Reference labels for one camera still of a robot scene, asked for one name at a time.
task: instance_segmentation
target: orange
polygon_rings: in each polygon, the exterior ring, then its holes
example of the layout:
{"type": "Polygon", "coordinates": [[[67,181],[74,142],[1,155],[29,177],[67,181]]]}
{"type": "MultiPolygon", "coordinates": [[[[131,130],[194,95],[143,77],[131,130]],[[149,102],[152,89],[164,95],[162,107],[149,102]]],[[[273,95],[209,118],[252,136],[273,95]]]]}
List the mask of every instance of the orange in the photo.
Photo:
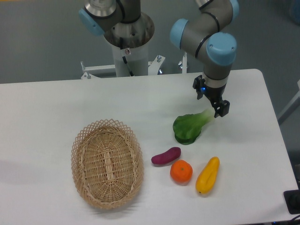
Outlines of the orange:
{"type": "Polygon", "coordinates": [[[170,175],[178,183],[188,182],[192,174],[192,166],[184,160],[178,160],[171,166],[170,175]]]}

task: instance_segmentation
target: gray floor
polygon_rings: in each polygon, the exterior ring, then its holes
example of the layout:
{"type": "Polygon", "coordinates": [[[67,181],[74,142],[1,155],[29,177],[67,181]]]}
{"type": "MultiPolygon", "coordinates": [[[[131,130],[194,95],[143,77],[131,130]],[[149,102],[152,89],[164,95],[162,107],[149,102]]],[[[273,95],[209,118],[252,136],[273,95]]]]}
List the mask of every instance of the gray floor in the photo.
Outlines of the gray floor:
{"type": "MultiPolygon", "coordinates": [[[[279,114],[299,90],[300,25],[289,17],[290,0],[239,3],[239,17],[224,29],[238,42],[233,69],[261,70],[279,114]]],[[[104,39],[92,36],[81,24],[82,6],[83,0],[0,2],[0,83],[79,79],[82,60],[85,66],[113,64],[104,39]]],[[[169,32],[179,18],[193,20],[199,15],[194,1],[142,0],[142,11],[156,27],[150,60],[161,54],[167,58],[163,71],[179,73],[183,52],[170,43],[169,32]]],[[[188,63],[189,72],[203,69],[191,56],[188,63]]],[[[255,91],[255,80],[249,85],[255,91]]],[[[300,163],[299,127],[300,107],[280,127],[292,164],[300,163]]]]}

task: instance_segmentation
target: light blue joint cap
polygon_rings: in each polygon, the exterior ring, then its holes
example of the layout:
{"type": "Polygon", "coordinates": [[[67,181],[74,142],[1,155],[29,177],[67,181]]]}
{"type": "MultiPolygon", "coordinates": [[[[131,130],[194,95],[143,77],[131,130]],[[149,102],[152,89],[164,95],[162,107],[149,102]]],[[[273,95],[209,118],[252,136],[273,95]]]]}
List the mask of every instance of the light blue joint cap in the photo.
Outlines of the light blue joint cap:
{"type": "Polygon", "coordinates": [[[219,66],[229,66],[234,62],[236,48],[235,38],[222,32],[212,35],[206,45],[208,57],[219,66]]]}
{"type": "Polygon", "coordinates": [[[233,15],[232,15],[232,20],[231,22],[239,15],[240,13],[240,6],[238,3],[238,0],[230,0],[233,8],[233,15]]]}
{"type": "Polygon", "coordinates": [[[79,10],[79,17],[82,21],[82,23],[85,25],[85,27],[95,36],[101,36],[105,32],[102,30],[102,28],[96,23],[92,17],[84,10],[79,10]]]}
{"type": "Polygon", "coordinates": [[[173,45],[180,49],[180,42],[183,30],[187,24],[188,20],[186,19],[179,19],[174,23],[170,32],[170,41],[173,45]]]}

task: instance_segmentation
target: green vegetable leaf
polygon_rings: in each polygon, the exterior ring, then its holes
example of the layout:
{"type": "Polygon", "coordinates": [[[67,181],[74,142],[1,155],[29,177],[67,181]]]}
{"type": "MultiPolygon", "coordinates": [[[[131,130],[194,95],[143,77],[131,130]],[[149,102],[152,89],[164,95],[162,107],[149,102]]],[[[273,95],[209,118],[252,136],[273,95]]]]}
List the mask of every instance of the green vegetable leaf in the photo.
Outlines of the green vegetable leaf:
{"type": "Polygon", "coordinates": [[[194,143],[202,127],[212,120],[214,120],[214,112],[208,109],[201,113],[177,117],[173,123],[175,139],[184,145],[194,143]]]}

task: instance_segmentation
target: robotic arm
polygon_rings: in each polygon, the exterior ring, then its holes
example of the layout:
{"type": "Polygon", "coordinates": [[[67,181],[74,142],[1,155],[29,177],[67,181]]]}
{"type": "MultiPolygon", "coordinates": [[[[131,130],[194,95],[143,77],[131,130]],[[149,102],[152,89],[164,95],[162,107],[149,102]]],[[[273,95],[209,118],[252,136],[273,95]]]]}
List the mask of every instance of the robotic arm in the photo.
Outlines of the robotic arm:
{"type": "Polygon", "coordinates": [[[101,36],[120,22],[136,22],[141,16],[141,2],[140,0],[85,0],[79,16],[92,34],[101,36]]]}
{"type": "Polygon", "coordinates": [[[203,74],[195,78],[197,99],[203,95],[215,109],[215,117],[225,116],[230,103],[222,99],[228,75],[236,58],[237,43],[230,34],[220,32],[239,13],[237,0],[196,0],[201,11],[193,22],[179,19],[172,27],[171,42],[204,64],[203,74]]]}
{"type": "Polygon", "coordinates": [[[148,74],[146,43],[153,37],[154,23],[141,12],[140,0],[85,0],[79,17],[111,45],[117,76],[148,74]]]}

